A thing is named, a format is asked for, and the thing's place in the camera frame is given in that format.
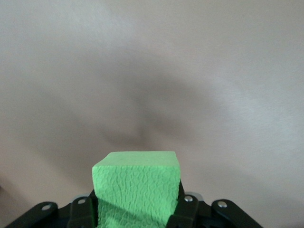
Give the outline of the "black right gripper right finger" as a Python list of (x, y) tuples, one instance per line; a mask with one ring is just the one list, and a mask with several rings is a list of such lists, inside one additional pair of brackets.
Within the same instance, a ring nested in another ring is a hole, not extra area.
[(177, 206), (167, 228), (258, 228), (258, 223), (234, 202), (220, 199), (208, 205), (187, 194), (180, 183)]

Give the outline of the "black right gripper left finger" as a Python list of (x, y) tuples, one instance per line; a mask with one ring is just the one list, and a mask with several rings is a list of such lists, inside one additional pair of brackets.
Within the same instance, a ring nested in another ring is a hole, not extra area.
[(55, 202), (39, 203), (4, 228), (97, 228), (97, 198), (94, 191), (59, 208)]

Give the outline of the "green foam cube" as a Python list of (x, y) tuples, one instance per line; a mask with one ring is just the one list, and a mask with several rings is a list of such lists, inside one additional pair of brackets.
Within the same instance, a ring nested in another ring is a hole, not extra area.
[(97, 228), (165, 228), (181, 178), (175, 152), (111, 152), (92, 167)]

